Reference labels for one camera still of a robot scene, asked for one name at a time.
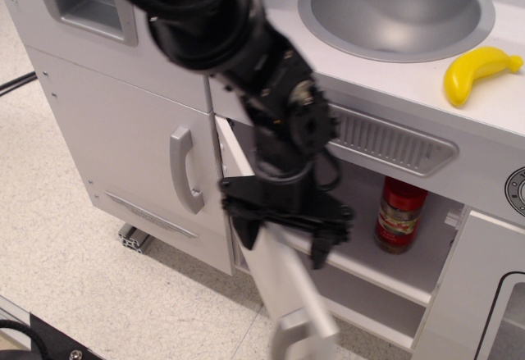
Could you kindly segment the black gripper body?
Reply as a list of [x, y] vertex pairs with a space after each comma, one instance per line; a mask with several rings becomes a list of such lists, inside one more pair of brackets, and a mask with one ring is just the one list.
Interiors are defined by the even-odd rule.
[[255, 175], [228, 177], [220, 181], [223, 207], [230, 218], [261, 217], [284, 226], [315, 233], [340, 230], [349, 233], [354, 212], [307, 175], [302, 180], [271, 182]]

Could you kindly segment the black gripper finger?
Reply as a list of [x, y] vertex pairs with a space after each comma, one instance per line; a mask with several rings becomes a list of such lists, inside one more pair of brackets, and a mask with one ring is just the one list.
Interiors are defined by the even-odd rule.
[[252, 250], [256, 243], [259, 228], [263, 219], [261, 217], [246, 218], [242, 216], [233, 216], [231, 220], [243, 246], [248, 250]]
[[321, 229], [313, 234], [310, 254], [313, 270], [323, 268], [332, 248], [342, 240], [343, 232], [340, 230]]

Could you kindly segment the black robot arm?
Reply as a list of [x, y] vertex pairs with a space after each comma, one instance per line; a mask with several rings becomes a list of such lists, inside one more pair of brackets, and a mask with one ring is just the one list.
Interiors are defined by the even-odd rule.
[[219, 184], [222, 205], [246, 248], [263, 222], [312, 236], [314, 269], [348, 240], [354, 213], [315, 176], [337, 121], [309, 64], [266, 17], [262, 0], [128, 0], [148, 16], [155, 44], [173, 63], [211, 76], [240, 100], [254, 126], [252, 174]]

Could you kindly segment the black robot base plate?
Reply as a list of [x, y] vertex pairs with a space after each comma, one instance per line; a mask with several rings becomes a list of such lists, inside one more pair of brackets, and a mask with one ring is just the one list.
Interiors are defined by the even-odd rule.
[[29, 322], [2, 319], [1, 332], [16, 331], [30, 341], [27, 349], [2, 349], [1, 359], [103, 359], [92, 349], [30, 313]]

